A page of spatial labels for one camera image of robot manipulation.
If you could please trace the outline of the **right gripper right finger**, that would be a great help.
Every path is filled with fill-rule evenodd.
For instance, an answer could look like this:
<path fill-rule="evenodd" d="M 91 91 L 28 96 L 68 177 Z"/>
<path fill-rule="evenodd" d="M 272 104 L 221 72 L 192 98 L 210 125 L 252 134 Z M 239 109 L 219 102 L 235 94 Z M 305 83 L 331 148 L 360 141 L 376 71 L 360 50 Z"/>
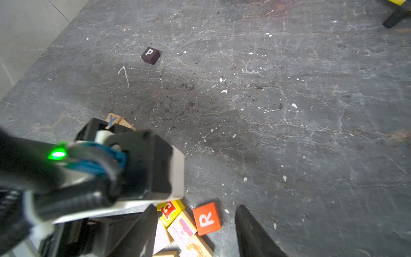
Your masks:
<path fill-rule="evenodd" d="M 235 228 L 241 257 L 287 257 L 244 205 L 236 208 Z"/>

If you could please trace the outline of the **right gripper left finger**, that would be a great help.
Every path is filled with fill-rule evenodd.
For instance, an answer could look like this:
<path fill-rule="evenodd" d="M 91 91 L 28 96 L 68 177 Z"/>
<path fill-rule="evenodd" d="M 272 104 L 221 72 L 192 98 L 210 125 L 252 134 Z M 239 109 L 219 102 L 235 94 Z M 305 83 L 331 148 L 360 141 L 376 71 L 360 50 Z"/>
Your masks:
<path fill-rule="evenodd" d="M 149 205 L 108 257 L 152 257 L 157 223 L 157 209 Z"/>

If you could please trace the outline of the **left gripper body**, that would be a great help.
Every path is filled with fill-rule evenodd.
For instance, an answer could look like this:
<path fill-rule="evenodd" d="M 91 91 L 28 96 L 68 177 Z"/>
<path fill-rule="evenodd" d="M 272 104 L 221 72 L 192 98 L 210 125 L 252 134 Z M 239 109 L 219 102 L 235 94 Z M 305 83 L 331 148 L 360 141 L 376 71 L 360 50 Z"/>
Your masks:
<path fill-rule="evenodd" d="M 107 257 L 142 213 L 58 223 L 55 232 L 42 240 L 41 257 Z"/>

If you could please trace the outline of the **yellow E block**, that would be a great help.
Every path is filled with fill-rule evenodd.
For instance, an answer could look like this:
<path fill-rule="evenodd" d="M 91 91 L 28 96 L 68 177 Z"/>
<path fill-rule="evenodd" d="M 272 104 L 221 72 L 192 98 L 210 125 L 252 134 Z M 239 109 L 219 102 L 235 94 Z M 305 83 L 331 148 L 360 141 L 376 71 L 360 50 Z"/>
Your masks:
<path fill-rule="evenodd" d="M 166 228 L 168 228 L 176 217 L 185 210 L 185 206 L 180 200 L 160 203 L 156 207 L 157 210 L 162 213 L 160 219 Z"/>

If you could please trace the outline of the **orange R block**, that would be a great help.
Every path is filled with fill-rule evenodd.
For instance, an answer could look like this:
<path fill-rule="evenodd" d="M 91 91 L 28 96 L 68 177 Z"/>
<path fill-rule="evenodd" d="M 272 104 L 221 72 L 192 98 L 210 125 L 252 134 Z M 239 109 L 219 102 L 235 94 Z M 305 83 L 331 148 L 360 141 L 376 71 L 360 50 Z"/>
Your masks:
<path fill-rule="evenodd" d="M 199 236 L 216 232 L 222 228 L 215 202 L 195 208 L 193 215 Z"/>

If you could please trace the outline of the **dark brown P block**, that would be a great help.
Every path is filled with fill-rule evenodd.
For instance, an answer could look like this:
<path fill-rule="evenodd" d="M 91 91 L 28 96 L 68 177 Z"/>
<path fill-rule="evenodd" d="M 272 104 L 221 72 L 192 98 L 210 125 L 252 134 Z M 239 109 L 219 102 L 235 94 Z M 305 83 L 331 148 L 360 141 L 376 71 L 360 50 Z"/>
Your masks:
<path fill-rule="evenodd" d="M 159 50 L 148 47 L 143 54 L 141 55 L 141 58 L 143 59 L 144 62 L 155 65 L 157 60 L 160 58 L 161 53 Z"/>

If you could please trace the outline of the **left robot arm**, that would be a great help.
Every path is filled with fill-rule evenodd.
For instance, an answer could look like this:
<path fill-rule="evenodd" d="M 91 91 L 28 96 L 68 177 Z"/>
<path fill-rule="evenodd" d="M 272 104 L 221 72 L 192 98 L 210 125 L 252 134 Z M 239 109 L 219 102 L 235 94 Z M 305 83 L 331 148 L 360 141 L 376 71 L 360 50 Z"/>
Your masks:
<path fill-rule="evenodd" d="M 22 194 L 32 192 L 34 214 L 50 220 L 112 206 L 125 191 L 132 167 L 140 173 L 150 160 L 151 130 L 113 134 L 101 143 L 79 133 L 74 143 L 50 145 L 37 156 L 35 141 L 1 133 L 1 187 L 16 191 L 17 209 L 1 219 L 1 253 L 23 241 L 33 223 L 25 215 Z"/>

